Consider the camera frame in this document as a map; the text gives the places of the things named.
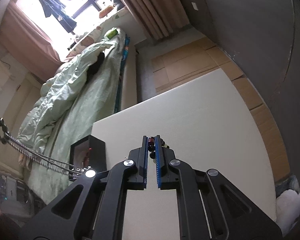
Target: white table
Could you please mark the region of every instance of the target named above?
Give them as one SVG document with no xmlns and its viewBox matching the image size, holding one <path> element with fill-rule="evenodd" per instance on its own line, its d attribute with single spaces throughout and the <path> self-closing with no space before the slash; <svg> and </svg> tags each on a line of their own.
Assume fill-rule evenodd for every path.
<svg viewBox="0 0 300 240">
<path fill-rule="evenodd" d="M 265 145 L 243 99 L 218 69 L 93 125 L 106 142 L 108 169 L 141 147 L 142 136 L 161 138 L 193 169 L 219 170 L 273 220 L 275 191 Z M 179 239 L 175 190 L 157 188 L 149 158 L 144 191 L 128 191 L 124 240 Z"/>
</svg>

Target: green comforter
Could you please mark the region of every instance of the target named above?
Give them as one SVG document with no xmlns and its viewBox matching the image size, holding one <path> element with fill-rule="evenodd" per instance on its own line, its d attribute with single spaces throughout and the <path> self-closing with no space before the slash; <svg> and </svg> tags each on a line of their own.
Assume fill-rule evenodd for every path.
<svg viewBox="0 0 300 240">
<path fill-rule="evenodd" d="M 18 140 L 54 159 L 68 162 L 70 146 L 91 132 L 94 122 L 114 113 L 125 33 L 86 48 L 66 69 L 42 86 L 42 97 L 20 127 Z M 85 85 L 88 66 L 105 49 L 105 60 Z M 36 163 L 28 186 L 49 203 L 69 185 L 66 175 Z"/>
</svg>

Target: gray wall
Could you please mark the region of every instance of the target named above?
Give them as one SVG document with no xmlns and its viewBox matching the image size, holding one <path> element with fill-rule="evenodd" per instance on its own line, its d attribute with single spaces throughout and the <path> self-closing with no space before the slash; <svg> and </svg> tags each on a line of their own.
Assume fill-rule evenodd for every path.
<svg viewBox="0 0 300 240">
<path fill-rule="evenodd" d="M 191 1 L 181 0 L 190 22 L 231 56 L 269 106 L 300 182 L 300 1 L 196 0 L 198 12 Z"/>
</svg>

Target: black box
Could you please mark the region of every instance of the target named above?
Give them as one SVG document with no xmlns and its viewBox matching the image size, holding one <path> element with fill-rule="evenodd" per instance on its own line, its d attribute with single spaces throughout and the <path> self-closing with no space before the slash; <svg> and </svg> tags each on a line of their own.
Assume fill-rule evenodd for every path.
<svg viewBox="0 0 300 240">
<path fill-rule="evenodd" d="M 74 169 L 91 166 L 97 173 L 106 171 L 106 143 L 88 135 L 70 148 L 70 164 Z M 69 179 L 76 179 L 76 175 L 69 175 Z"/>
</svg>

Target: pink curtain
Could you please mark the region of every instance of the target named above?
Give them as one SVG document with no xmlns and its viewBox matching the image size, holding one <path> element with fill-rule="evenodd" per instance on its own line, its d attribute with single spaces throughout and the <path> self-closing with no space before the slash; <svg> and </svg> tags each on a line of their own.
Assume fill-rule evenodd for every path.
<svg viewBox="0 0 300 240">
<path fill-rule="evenodd" d="M 51 39 L 14 3 L 7 6 L 0 26 L 0 43 L 30 72 L 43 81 L 62 64 Z"/>
<path fill-rule="evenodd" d="M 122 0 L 145 34 L 156 40 L 168 37 L 188 25 L 189 20 L 180 0 Z"/>
</svg>

